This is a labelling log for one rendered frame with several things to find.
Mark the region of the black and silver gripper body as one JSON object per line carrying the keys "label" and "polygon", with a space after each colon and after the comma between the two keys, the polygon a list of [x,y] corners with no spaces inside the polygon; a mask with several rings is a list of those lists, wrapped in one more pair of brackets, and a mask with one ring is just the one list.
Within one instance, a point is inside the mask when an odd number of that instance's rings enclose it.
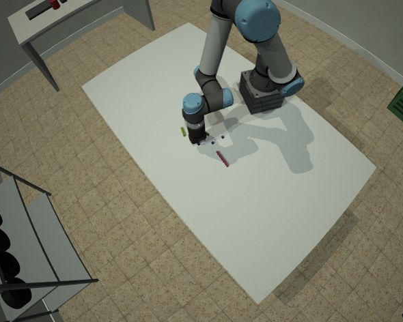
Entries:
{"label": "black and silver gripper body", "polygon": [[[182,116],[185,119],[183,108],[182,108]],[[189,132],[189,140],[191,141],[192,144],[196,144],[206,138],[204,119],[202,120],[202,122],[197,124],[191,124],[187,120],[185,121]]]}

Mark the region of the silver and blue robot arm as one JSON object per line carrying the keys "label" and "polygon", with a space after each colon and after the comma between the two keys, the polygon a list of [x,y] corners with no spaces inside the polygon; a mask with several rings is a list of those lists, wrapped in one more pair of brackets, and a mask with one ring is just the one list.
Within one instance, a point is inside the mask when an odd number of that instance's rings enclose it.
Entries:
{"label": "silver and blue robot arm", "polygon": [[277,32],[281,15],[271,0],[212,0],[210,12],[212,16],[201,61],[194,69],[195,79],[204,95],[189,93],[183,99],[184,114],[189,123],[200,123],[204,115],[234,103],[232,92],[221,88],[216,79],[233,23],[243,38],[258,50],[249,77],[255,89],[261,92],[277,89],[286,98],[303,88],[305,81],[295,63],[288,60]]}

